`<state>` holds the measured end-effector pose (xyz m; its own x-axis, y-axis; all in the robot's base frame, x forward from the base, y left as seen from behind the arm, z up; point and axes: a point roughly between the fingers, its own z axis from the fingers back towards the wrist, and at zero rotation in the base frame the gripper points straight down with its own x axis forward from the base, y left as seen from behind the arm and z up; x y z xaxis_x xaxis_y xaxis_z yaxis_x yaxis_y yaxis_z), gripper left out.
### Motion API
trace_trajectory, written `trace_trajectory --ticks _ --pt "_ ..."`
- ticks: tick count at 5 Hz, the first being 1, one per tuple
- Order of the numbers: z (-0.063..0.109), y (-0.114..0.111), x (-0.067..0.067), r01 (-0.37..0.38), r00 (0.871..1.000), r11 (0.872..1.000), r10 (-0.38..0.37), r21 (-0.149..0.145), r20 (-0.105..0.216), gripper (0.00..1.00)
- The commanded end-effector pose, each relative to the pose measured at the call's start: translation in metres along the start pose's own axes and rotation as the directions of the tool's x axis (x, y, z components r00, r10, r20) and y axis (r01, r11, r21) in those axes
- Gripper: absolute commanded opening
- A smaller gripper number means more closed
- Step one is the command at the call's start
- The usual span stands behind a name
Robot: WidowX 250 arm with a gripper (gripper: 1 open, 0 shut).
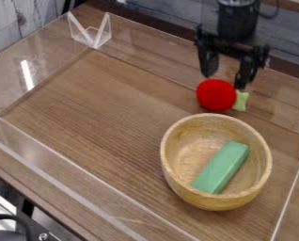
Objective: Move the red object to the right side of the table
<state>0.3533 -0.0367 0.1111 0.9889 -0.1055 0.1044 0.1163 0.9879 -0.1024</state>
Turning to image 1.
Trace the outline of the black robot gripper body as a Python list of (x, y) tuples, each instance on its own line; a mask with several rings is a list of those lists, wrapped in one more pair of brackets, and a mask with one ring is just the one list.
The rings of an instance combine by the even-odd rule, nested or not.
[(219, 54), (240, 59), (244, 55), (252, 55), (260, 68), (268, 64), (269, 45), (243, 45), (239, 42), (228, 41), (217, 35), (203, 31), (200, 26), (196, 27), (196, 37), (193, 44), (204, 41), (219, 50)]

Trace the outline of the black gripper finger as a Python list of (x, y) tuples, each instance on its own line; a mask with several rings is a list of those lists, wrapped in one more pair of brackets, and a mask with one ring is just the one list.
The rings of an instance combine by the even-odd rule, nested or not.
[(235, 75), (235, 89), (244, 89), (247, 84), (252, 82), (259, 64), (252, 56), (243, 56), (240, 61), (240, 68)]
[(200, 69), (204, 77), (209, 77), (219, 69), (219, 50), (207, 42), (197, 42)]

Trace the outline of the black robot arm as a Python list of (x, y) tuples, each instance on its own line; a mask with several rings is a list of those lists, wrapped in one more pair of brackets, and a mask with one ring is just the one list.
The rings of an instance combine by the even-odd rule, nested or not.
[(240, 61), (235, 74), (235, 89), (244, 89), (253, 81), (259, 69), (267, 66), (269, 46), (243, 45), (255, 34), (260, 3), (256, 0), (217, 0), (217, 33), (203, 30), (197, 24), (193, 44), (197, 48), (200, 71), (209, 77), (219, 70), (220, 55)]

